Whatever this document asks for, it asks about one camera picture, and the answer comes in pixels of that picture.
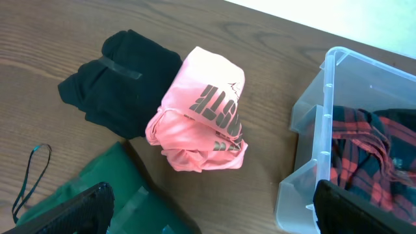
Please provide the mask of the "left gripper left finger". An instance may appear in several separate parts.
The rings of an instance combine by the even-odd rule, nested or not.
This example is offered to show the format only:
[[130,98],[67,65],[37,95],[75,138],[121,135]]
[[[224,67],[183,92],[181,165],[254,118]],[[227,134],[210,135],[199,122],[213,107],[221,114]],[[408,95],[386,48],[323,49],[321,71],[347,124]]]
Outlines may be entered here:
[[5,234],[106,234],[113,214],[113,189],[100,182]]

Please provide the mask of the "folded black garment with tape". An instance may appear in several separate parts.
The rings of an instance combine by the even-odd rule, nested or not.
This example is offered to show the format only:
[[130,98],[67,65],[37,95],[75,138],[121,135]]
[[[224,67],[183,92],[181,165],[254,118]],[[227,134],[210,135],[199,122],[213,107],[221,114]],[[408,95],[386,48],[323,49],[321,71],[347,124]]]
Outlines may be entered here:
[[58,85],[62,101],[123,138],[144,137],[181,57],[131,29],[106,39],[101,53]]

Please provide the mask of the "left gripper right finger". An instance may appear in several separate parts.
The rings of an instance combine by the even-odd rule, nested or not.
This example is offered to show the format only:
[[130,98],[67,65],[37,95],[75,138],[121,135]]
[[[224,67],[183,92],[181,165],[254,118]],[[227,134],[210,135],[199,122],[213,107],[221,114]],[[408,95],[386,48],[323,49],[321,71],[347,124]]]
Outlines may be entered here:
[[322,234],[415,234],[414,225],[327,180],[317,183],[313,207]]

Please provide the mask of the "large black garment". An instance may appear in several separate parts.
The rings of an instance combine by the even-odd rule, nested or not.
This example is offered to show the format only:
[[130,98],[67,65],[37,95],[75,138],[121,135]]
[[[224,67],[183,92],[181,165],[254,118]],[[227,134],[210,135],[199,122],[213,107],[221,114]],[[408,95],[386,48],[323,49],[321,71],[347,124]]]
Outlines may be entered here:
[[415,131],[415,109],[387,109],[374,112]]

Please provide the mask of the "pink folded printed t-shirt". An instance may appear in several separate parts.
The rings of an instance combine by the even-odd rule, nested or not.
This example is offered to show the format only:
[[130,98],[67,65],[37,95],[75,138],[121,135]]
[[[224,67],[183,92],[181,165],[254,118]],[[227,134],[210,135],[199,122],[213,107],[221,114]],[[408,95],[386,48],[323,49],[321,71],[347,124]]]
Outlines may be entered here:
[[147,141],[178,172],[239,169],[248,147],[237,112],[244,84],[241,68],[195,47],[149,121]]

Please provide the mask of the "red navy plaid shirt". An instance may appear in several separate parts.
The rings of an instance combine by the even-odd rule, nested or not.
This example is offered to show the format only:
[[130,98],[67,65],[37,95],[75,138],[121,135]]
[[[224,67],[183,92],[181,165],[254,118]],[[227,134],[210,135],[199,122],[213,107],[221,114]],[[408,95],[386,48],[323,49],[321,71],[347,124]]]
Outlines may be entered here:
[[330,181],[415,224],[415,131],[374,112],[333,108]]

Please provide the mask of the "clear plastic storage bin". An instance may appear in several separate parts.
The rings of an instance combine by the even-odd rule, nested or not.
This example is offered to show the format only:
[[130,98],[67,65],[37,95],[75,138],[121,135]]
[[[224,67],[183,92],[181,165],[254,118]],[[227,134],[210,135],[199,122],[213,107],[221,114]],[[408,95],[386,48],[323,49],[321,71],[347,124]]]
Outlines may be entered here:
[[330,178],[333,106],[378,111],[415,108],[415,76],[345,47],[333,47],[292,108],[299,134],[294,172],[280,184],[276,223],[289,233],[318,233],[316,184]]

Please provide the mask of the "dark green folded garment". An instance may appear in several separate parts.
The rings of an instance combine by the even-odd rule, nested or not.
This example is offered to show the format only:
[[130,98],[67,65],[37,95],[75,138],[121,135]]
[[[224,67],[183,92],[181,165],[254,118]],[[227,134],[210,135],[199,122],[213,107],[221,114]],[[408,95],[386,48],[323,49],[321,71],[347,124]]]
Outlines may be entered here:
[[99,182],[114,193],[114,216],[110,233],[200,233],[191,217],[150,177],[129,142],[117,142],[90,161],[72,180],[20,216],[24,224],[66,202]]

